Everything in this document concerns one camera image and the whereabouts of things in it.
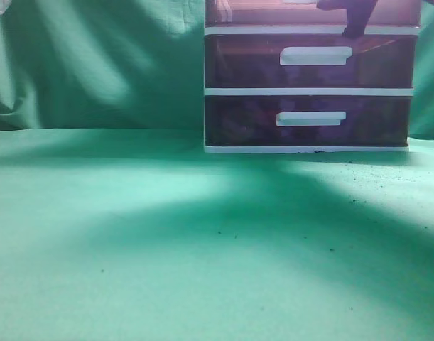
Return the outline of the dark gripper finger at drawer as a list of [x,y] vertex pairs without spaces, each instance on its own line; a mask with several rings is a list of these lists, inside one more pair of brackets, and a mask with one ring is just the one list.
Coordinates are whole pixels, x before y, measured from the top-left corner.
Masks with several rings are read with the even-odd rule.
[[347,12],[347,27],[341,34],[343,38],[363,36],[376,5],[377,0],[320,0],[317,2],[317,8],[320,10],[344,9]]

